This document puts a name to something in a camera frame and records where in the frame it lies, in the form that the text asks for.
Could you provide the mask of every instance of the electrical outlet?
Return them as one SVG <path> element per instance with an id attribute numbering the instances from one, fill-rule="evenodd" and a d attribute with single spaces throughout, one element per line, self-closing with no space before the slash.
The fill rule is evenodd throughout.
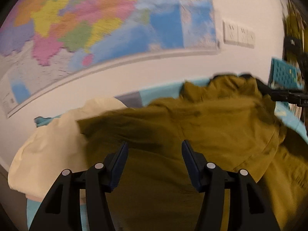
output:
<path id="1" fill-rule="evenodd" d="M 255 44 L 256 44 L 256 35 L 251 30 L 248 30 L 248 33 L 247 33 L 247 46 L 249 48 L 254 48 Z"/>
<path id="2" fill-rule="evenodd" d="M 248 44 L 248 29 L 244 26 L 238 26 L 238 45 L 247 46 Z"/>
<path id="3" fill-rule="evenodd" d="M 224 42 L 235 45 L 238 43 L 238 26 L 236 23 L 224 22 Z"/>

